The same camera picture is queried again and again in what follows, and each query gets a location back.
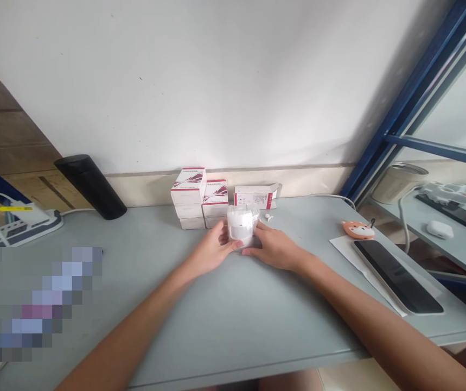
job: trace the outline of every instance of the baseboard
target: baseboard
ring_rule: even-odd
[[[338,193],[353,165],[210,169],[208,179],[225,179],[232,199],[235,186],[282,184],[281,197]],[[179,171],[110,174],[106,177],[127,207],[170,205]]]
[[[411,161],[426,168],[428,181],[466,184],[466,163],[440,159]],[[208,179],[225,179],[232,200],[235,186],[282,184],[280,197],[337,194],[354,165],[311,165],[210,169]],[[110,174],[106,177],[127,207],[170,205],[169,190],[179,171]]]

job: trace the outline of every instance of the white paper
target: white paper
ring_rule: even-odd
[[[352,247],[352,242],[354,241],[348,235],[341,236],[339,238],[331,239],[330,242],[332,245],[338,249],[338,251],[352,264],[357,270],[359,270],[365,278],[372,284],[372,286],[379,292],[381,296],[385,298],[386,301],[394,308],[394,310],[401,315],[402,317],[407,316],[407,313],[404,312],[395,302],[395,300],[390,296],[388,291],[383,287],[379,282],[377,277],[371,272],[368,266],[364,263],[361,257],[356,253]],[[404,263],[400,258],[394,257],[398,260],[401,265],[409,272],[425,289],[431,294],[434,298],[440,296],[442,292],[437,289],[430,281],[421,276],[419,273],[414,271],[410,266]]]

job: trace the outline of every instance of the pixelated area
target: pixelated area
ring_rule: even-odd
[[[0,361],[51,348],[75,306],[100,289],[102,259],[100,247],[0,248]]]

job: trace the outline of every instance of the gray desk surface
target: gray desk surface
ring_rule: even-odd
[[[412,192],[403,200],[403,210],[408,227],[426,243],[438,249],[442,254],[466,270],[466,227],[415,199],[416,195],[417,192]],[[397,203],[386,205],[377,202],[372,197],[368,197],[368,200],[389,213],[398,222],[400,221]],[[454,230],[455,237],[450,240],[444,240],[429,234],[426,231],[426,224],[430,220],[437,220],[450,225]]]
[[[278,201],[270,225],[287,232],[347,280],[388,306],[330,243],[344,234],[341,220],[361,216],[343,201],[319,197]],[[130,209],[107,222],[94,212],[66,217],[65,227],[32,245],[103,247],[102,307],[88,300],[54,335],[40,360],[11,363],[0,390],[56,386],[74,366],[179,264],[205,230],[183,231],[172,206]],[[439,345],[466,341],[466,306],[382,234],[377,240],[443,291],[445,313],[406,321]],[[92,322],[97,313],[99,322]],[[82,335],[81,330],[88,330]],[[173,309],[130,386],[175,390],[253,379],[367,357],[330,305],[294,275],[258,260],[230,255],[198,279]]]

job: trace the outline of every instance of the white box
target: white box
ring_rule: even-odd
[[[227,219],[227,216],[221,217],[206,217],[204,220],[206,221],[206,228],[211,229],[213,228],[220,220]]]
[[[235,205],[256,205],[260,209],[276,209],[274,199],[280,184],[270,186],[236,186],[234,188]]]
[[[227,182],[225,179],[208,180],[202,210],[204,217],[227,216]]]
[[[202,206],[198,205],[179,205],[175,206],[178,218],[196,218],[204,217],[202,214]]]
[[[201,205],[206,189],[206,169],[203,167],[183,168],[171,188],[171,199],[175,206]]]
[[[180,219],[182,229],[205,229],[206,224],[203,217],[192,219]]]

